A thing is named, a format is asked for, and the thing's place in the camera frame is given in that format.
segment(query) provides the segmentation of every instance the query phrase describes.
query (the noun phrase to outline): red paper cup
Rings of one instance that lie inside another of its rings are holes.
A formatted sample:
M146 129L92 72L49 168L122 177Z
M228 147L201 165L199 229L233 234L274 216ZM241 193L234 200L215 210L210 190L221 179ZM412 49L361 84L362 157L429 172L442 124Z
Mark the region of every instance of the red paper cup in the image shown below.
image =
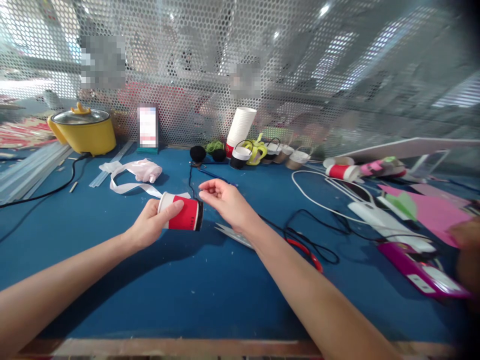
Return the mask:
M225 152L226 152L227 159L230 159L232 157L232 152L233 151L234 151L234 147L227 142L226 146L225 146Z
M352 182L360 176L360 167L355 165L330 165L326 169L325 174L330 178Z
M178 195L164 192L158 204L158 211L166 209L170 204L178 200L183 201L183 208L174 218L167 221L164 229L200 231L204 218L204 203L194 199L187 199Z

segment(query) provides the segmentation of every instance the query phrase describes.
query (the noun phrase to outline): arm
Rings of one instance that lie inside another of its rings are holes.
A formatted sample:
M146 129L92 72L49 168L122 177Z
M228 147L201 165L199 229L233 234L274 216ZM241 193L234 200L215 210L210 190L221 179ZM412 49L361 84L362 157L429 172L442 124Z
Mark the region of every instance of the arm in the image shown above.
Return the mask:
M200 189L201 199L250 241L326 359L400 359L382 334L265 224L234 186L213 179L201 184Z
M0 359L13 356L85 290L157 240L164 224L183 207L176 201L157 214L149 200L125 233L72 256L0 292Z

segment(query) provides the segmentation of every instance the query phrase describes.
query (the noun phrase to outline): hand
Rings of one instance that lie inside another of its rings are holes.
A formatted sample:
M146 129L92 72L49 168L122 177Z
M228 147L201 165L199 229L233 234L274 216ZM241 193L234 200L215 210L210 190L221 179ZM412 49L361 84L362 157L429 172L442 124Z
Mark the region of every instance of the hand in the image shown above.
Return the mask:
M152 245L160 237L165 223L176 217L184 207L184 202L178 200L157 213L159 203L158 199L148 200L135 223L123 234L137 251Z
M212 179L198 187L200 198L218 211L233 231L244 233L255 222L262 222L238 189L220 179Z
M480 216L458 223L448 229L458 247L463 250L480 251Z

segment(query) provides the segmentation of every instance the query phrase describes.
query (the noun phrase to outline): yellow pot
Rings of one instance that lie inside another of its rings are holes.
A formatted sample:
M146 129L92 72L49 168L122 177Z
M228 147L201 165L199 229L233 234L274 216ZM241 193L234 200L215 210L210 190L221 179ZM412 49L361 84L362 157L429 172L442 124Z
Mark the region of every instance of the yellow pot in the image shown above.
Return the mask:
M77 153L103 155L117 145L110 114L102 110L77 108L48 118L48 126L61 144L69 144Z

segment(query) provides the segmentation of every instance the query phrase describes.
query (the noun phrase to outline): yellow cup handle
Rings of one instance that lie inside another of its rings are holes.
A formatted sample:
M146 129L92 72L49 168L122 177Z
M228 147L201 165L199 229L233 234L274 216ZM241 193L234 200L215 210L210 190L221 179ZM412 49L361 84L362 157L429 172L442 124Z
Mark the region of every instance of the yellow cup handle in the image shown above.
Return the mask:
M48 126L50 127L50 129L53 131L53 134L56 136L56 138L58 139L60 144L65 145L67 143L67 139L65 139L64 135L62 134L62 132L57 127L57 124L55 124L52 121L52 115L50 115L48 117L48 120L46 122L47 122Z

